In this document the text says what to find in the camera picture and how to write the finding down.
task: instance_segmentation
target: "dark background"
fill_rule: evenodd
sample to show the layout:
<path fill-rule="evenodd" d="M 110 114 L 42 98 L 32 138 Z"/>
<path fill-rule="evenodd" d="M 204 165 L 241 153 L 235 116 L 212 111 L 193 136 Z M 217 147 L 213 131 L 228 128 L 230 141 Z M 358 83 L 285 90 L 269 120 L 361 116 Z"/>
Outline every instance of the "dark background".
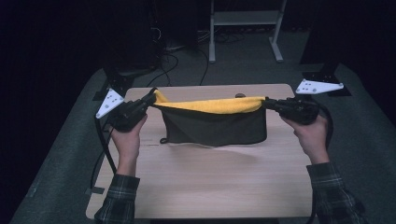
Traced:
<path fill-rule="evenodd" d="M 126 51 L 135 48 L 134 42 L 126 41 L 126 35 L 133 35 L 138 43 L 149 36 L 149 31 L 142 37 L 144 32 L 137 34 L 130 29 L 149 29 L 136 28 L 139 24 L 131 22 L 136 18 L 113 17 L 114 10 L 121 10 L 118 6 L 125 8 L 128 2 L 138 1 L 1 1 L 0 76 L 2 95 L 7 101 L 1 110 L 2 223 L 9 221 L 29 189 L 85 83 L 102 67 L 99 56 L 108 53 L 112 59 L 121 59 L 133 67 L 156 65 L 155 60 L 148 64 L 136 62 L 140 57 Z M 312 28 L 302 63 L 324 63 L 335 57 L 346 64 L 396 123 L 396 8 L 390 2 L 289 1 L 282 29 Z M 234 9 L 276 4 L 274 0 L 244 1 L 244 5 L 217 1 L 217 7 Z M 163 26 L 165 36 L 193 44 L 191 38 L 186 38 L 193 36 L 189 33 L 191 27 L 208 28 L 208 0 L 157 1 L 155 6 L 148 16 L 150 21 L 142 22 Z M 178 31 L 167 27 L 181 18 L 185 18 L 185 24 Z M 190 35 L 183 37 L 180 32 Z M 144 51 L 132 51 L 139 55 L 146 50 L 159 53 L 155 46 L 145 46 Z"/>

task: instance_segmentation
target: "yellow towel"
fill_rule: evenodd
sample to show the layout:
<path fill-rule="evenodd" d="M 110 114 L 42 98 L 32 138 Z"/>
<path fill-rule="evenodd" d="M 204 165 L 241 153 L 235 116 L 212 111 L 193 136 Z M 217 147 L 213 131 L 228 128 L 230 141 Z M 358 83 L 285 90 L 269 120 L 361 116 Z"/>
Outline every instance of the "yellow towel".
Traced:
<path fill-rule="evenodd" d="M 154 93 L 157 97 L 155 105 L 195 110 L 212 114 L 235 114 L 253 112 L 259 109 L 262 106 L 262 101 L 265 100 L 265 97 L 257 96 L 171 103 L 160 91 L 156 90 Z"/>

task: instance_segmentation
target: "white triangular marker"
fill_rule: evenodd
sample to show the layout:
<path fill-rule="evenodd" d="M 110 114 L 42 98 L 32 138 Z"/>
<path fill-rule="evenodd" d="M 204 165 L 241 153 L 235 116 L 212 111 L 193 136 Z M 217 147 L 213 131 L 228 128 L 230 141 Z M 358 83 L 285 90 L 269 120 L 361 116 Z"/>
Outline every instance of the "white triangular marker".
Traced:
<path fill-rule="evenodd" d="M 123 97 L 120 96 L 116 91 L 113 91 L 112 89 L 108 90 L 106 98 L 100 106 L 98 113 L 96 114 L 96 118 L 100 119 L 112 109 L 122 104 L 123 100 Z"/>
<path fill-rule="evenodd" d="M 343 83 L 334 84 L 326 82 L 316 82 L 303 79 L 297 87 L 297 94 L 319 94 L 327 91 L 337 91 L 344 88 Z"/>

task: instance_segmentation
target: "plaid shirt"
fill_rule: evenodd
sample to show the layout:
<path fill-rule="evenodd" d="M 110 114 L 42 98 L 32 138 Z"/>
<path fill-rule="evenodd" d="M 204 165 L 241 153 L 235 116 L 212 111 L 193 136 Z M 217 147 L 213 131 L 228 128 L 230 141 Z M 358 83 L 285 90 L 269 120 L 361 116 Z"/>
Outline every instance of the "plaid shirt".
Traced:
<path fill-rule="evenodd" d="M 364 207 L 350 192 L 332 163 L 307 166 L 321 224 L 366 224 Z"/>
<path fill-rule="evenodd" d="M 363 206 L 346 190 L 344 181 L 332 163 L 307 166 L 317 199 L 321 224 L 366 224 Z M 95 214 L 97 223 L 134 223 L 134 199 L 139 179 L 114 175 L 103 206 Z"/>

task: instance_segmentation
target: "gray carpet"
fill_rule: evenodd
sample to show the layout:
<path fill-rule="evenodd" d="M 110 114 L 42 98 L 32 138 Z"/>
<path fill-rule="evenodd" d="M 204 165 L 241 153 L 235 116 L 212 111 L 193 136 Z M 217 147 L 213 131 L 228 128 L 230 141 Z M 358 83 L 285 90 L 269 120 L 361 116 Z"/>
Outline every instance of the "gray carpet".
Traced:
<path fill-rule="evenodd" d="M 320 68 L 320 64 L 299 65 L 308 33 L 280 33 L 278 44 L 283 63 L 276 63 L 268 35 L 246 35 L 240 42 L 216 45 L 217 61 L 208 66 L 203 85 L 288 83 L 295 89 L 303 78 L 302 72 Z M 200 49 L 207 54 L 207 44 Z M 173 55 L 178 58 L 178 65 L 168 73 L 171 85 L 199 85 L 206 68 L 204 54 L 186 49 Z M 175 62 L 173 57 L 164 56 L 163 68 L 169 69 Z M 162 72 L 159 69 L 138 77 L 134 87 L 146 87 Z M 369 221 L 394 223 L 396 129 L 354 72 L 340 65 L 335 74 L 352 96 L 321 94 L 315 97 L 332 112 L 335 130 L 329 149 L 331 158 L 347 187 L 362 200 Z M 101 153 L 93 123 L 93 115 L 101 102 L 92 99 L 105 80 L 102 70 L 92 74 L 11 223 L 92 223 L 85 217 L 90 199 L 86 189 L 90 187 L 92 170 Z M 150 86 L 167 85 L 167 78 L 162 76 Z M 282 218 L 279 222 L 294 224 L 306 220 L 306 217 Z M 241 220 L 247 224 L 262 222 Z M 149 220 L 136 223 L 146 224 Z"/>

